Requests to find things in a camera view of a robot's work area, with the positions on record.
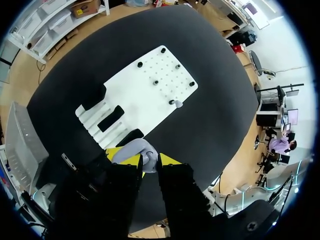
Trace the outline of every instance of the white cabinet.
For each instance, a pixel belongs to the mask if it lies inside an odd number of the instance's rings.
[[[76,0],[33,0],[15,21],[7,39],[45,64],[46,54],[69,32],[93,16],[110,14],[109,0],[103,0],[98,12],[81,18],[70,13]]]

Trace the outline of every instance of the black table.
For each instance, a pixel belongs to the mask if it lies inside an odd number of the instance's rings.
[[[43,176],[59,182],[66,173],[60,155],[86,166],[103,154],[75,110],[117,72],[165,45],[198,83],[198,89],[145,139],[159,152],[189,163],[205,189],[242,144],[257,109],[248,75],[221,35],[194,9],[167,6],[119,19],[94,32],[49,72],[27,109],[50,154]],[[157,174],[144,177],[131,231],[166,217]]]

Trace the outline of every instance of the white wall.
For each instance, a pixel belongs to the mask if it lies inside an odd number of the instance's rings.
[[[277,85],[304,84],[299,87],[299,95],[286,98],[287,109],[299,109],[298,125],[292,126],[299,149],[290,153],[290,164],[309,154],[317,131],[316,92],[313,84],[311,64],[304,46],[285,17],[277,18],[262,30],[254,29],[257,41],[248,46],[258,55],[261,65],[276,73],[268,80],[261,77],[262,88]]]

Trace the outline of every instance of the black block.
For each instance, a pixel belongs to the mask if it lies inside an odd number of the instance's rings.
[[[103,84],[92,91],[90,96],[85,100],[84,103],[82,103],[84,110],[88,111],[93,106],[101,102],[105,98],[106,91],[107,89]]]
[[[144,136],[145,136],[145,135],[142,133],[142,131],[140,131],[140,129],[132,130],[131,132],[128,133],[127,136],[125,136],[125,137],[116,145],[116,147],[123,147],[123,146],[126,145],[127,143],[130,143],[132,140],[141,139],[141,138],[143,138]]]
[[[118,121],[123,114],[125,114],[125,111],[119,105],[116,106],[114,111],[98,124],[98,128],[104,132]]]

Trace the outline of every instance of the white pegboard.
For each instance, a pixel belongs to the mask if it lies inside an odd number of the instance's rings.
[[[122,69],[104,86],[106,94],[103,101],[88,111],[82,105],[75,111],[103,149],[115,147],[134,129],[140,129],[146,136],[176,109],[175,105],[169,104],[170,100],[183,103],[198,88],[186,68],[163,45]],[[124,115],[102,132],[98,124],[117,105],[124,110]]]

